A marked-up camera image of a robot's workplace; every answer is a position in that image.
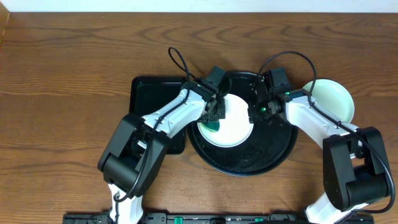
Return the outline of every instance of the wood grain surface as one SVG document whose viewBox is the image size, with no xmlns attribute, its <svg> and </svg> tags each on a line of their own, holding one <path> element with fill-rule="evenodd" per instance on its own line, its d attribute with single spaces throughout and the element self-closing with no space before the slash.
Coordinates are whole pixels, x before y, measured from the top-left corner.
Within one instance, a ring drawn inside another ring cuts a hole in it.
<svg viewBox="0 0 398 224">
<path fill-rule="evenodd" d="M 258 71 L 283 50 L 309 56 L 320 78 L 352 94 L 353 123 L 381 131 L 398 179 L 396 14 L 13 13 L 0 52 L 1 223 L 109 209 L 96 163 L 128 112 L 132 79 L 183 75 L 171 45 L 198 76 L 214 65 Z M 286 67 L 296 88 L 312 78 L 295 55 L 275 67 Z M 174 213 L 301 210 L 321 196 L 322 176 L 322 151 L 303 132 L 285 162 L 255 177 L 214 170 L 188 141 L 166 156 L 143 203 Z M 398 223 L 398 207 L 376 220 Z"/>
</svg>

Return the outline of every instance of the white wall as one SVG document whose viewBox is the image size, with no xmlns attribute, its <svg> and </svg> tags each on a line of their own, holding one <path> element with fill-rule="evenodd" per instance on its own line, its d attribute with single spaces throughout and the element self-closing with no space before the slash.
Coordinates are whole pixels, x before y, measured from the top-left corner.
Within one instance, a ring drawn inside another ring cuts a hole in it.
<svg viewBox="0 0 398 224">
<path fill-rule="evenodd" d="M 10 12 L 398 12 L 398 0 L 0 0 Z"/>
</svg>

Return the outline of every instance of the green object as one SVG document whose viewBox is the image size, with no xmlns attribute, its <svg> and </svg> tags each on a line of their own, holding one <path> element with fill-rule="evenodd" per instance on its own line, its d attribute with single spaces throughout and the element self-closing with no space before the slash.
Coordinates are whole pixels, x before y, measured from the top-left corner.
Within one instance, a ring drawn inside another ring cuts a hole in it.
<svg viewBox="0 0 398 224">
<path fill-rule="evenodd" d="M 182 217 L 175 217 L 174 218 L 174 224 L 182 224 Z"/>
<path fill-rule="evenodd" d="M 220 122 L 219 121 L 209 121 L 208 123 L 200 123 L 202 127 L 205 129 L 215 133 L 220 130 Z"/>
</svg>

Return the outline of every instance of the table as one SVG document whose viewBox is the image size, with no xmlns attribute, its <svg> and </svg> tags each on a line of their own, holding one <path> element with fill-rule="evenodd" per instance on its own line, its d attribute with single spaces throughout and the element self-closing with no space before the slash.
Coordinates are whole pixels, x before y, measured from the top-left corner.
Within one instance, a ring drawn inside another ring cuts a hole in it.
<svg viewBox="0 0 398 224">
<path fill-rule="evenodd" d="M 214 65 L 258 71 L 283 50 L 307 55 L 319 78 L 352 94 L 353 123 L 383 134 L 398 179 L 396 14 L 12 13 L 0 52 L 2 223 L 61 223 L 64 213 L 109 209 L 97 161 L 128 112 L 134 77 L 184 75 L 171 45 L 198 76 Z M 276 67 L 296 88 L 312 78 L 296 55 Z M 302 210 L 321 196 L 322 176 L 322 150 L 303 132 L 285 162 L 255 177 L 214 170 L 188 142 L 166 156 L 143 204 L 172 213 Z M 398 207 L 376 220 L 398 222 Z"/>
</svg>

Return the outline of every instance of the green sponge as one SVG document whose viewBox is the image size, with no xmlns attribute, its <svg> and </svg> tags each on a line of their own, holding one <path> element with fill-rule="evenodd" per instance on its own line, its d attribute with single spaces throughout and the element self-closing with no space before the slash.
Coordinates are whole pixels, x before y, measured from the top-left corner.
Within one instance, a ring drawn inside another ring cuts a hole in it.
<svg viewBox="0 0 398 224">
<path fill-rule="evenodd" d="M 209 121 L 207 123 L 200 123 L 200 125 L 212 133 L 215 133 L 218 130 L 220 130 L 220 122 L 219 121 Z"/>
</svg>

